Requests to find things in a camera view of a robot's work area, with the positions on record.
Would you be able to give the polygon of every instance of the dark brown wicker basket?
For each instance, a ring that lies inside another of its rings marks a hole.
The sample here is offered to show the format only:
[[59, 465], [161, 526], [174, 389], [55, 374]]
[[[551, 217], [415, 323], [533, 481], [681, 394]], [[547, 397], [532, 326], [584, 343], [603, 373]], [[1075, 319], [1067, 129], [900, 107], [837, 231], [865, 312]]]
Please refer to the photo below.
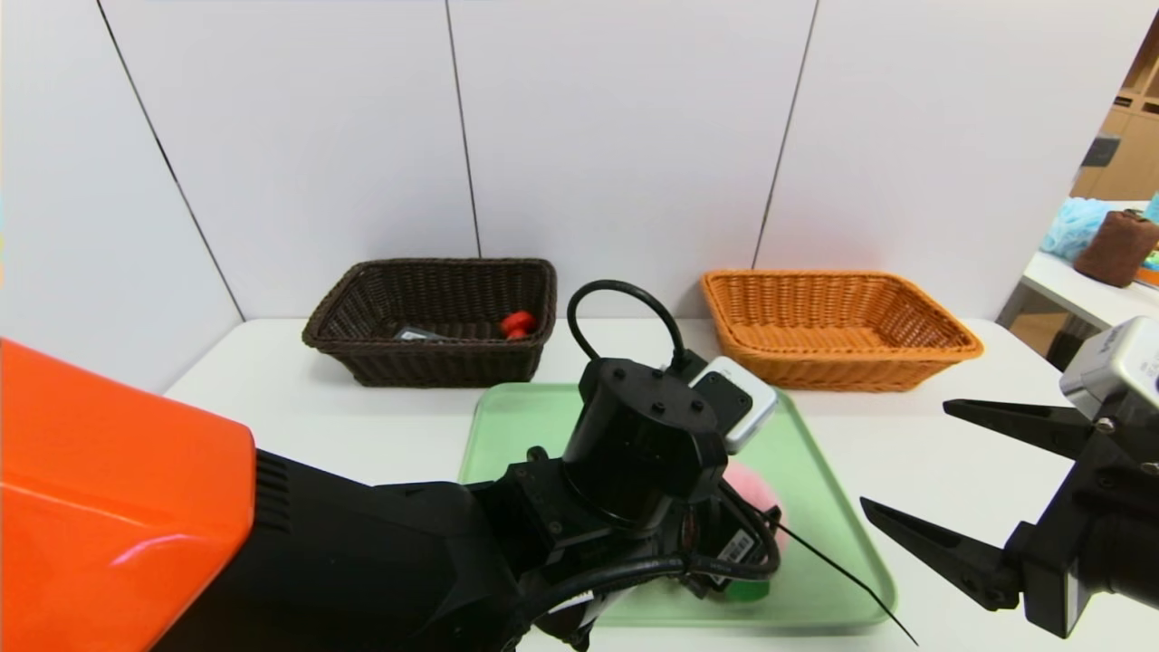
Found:
[[[539, 328], [505, 340], [500, 321], [526, 309]], [[404, 328], [446, 340], [395, 340]], [[338, 280], [301, 339], [373, 388], [489, 388], [530, 381], [555, 325], [555, 268], [539, 258], [362, 262]]]

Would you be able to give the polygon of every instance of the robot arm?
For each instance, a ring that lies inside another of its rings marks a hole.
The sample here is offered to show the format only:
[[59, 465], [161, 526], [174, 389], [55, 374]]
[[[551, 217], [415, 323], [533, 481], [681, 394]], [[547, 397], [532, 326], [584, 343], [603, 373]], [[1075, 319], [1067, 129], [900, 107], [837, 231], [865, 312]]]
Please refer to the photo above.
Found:
[[0, 343], [5, 649], [498, 652], [534, 624], [582, 651], [644, 581], [767, 579], [777, 515], [722, 474], [772, 403], [678, 349], [665, 372], [595, 358], [560, 459], [372, 488]]
[[1063, 374], [1077, 409], [952, 401], [948, 415], [1074, 461], [1036, 525], [1001, 549], [861, 499], [866, 518], [982, 607], [1059, 637], [1092, 595], [1159, 608], [1159, 323], [1087, 340]]

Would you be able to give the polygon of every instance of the wicker basket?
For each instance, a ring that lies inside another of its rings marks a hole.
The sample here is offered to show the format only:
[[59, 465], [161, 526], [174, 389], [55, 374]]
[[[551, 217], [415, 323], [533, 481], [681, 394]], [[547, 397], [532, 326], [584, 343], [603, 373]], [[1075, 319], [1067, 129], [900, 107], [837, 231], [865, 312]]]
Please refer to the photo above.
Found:
[[896, 393], [982, 343], [913, 283], [874, 271], [713, 271], [701, 279], [726, 356], [787, 389]]
[[[526, 309], [539, 328], [505, 340]], [[404, 328], [445, 340], [395, 340]], [[399, 258], [353, 265], [311, 315], [302, 342], [363, 386], [488, 388], [530, 381], [555, 325], [555, 268], [539, 258]]]

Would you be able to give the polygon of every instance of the red toy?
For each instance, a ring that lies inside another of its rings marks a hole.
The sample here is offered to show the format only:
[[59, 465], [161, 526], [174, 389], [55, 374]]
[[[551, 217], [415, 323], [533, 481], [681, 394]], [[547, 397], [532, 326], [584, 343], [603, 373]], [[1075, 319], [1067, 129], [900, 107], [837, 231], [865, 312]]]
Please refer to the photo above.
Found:
[[509, 340], [526, 338], [535, 330], [535, 315], [526, 309], [512, 312], [500, 322], [500, 330]]

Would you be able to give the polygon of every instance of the red object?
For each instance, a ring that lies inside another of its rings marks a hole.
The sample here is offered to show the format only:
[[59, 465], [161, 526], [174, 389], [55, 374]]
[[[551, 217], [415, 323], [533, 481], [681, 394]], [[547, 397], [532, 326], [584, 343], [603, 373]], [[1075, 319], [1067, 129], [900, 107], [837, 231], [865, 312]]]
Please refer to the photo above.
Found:
[[[512, 312], [500, 322], [500, 330], [509, 340], [513, 340], [516, 337], [526, 338], [527, 334], [535, 330], [535, 315], [526, 309]], [[522, 331], [523, 335], [513, 336], [516, 331]]]
[[245, 426], [0, 340], [5, 652], [151, 649], [249, 535]]

